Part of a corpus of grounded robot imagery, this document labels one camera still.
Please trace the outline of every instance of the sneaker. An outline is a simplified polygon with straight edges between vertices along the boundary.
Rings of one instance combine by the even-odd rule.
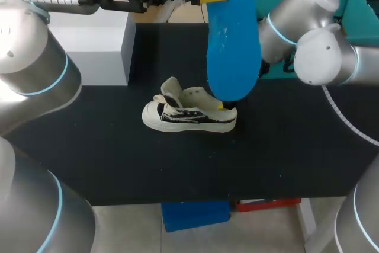
[[[151,129],[161,132],[205,130],[225,133],[237,120],[237,109],[223,109],[222,102],[212,97],[203,87],[182,90],[175,77],[161,87],[162,95],[154,96],[143,112],[142,120]]]

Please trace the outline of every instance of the white box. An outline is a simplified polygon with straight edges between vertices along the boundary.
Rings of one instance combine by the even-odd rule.
[[[136,25],[126,12],[51,13],[50,30],[82,74],[83,85],[127,85]]]

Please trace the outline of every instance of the red object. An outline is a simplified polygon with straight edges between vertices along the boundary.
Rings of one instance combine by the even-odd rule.
[[[239,212],[252,212],[253,210],[267,210],[274,209],[277,207],[291,207],[296,204],[300,204],[300,198],[294,198],[291,200],[275,200],[269,203],[249,203],[249,204],[240,204],[236,202],[236,208]]]

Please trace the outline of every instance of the black table surface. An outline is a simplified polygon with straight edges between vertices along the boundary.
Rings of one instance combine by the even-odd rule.
[[[378,153],[337,117],[320,87],[261,80],[225,134],[160,133],[142,109],[175,76],[207,87],[205,24],[139,24],[130,85],[83,87],[68,108],[7,136],[93,205],[342,196]],[[379,88],[330,88],[379,139]]]

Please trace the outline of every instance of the tiled floor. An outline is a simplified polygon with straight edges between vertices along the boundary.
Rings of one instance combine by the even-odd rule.
[[[233,213],[227,223],[166,233],[160,205],[95,207],[97,253],[304,253],[295,209]]]

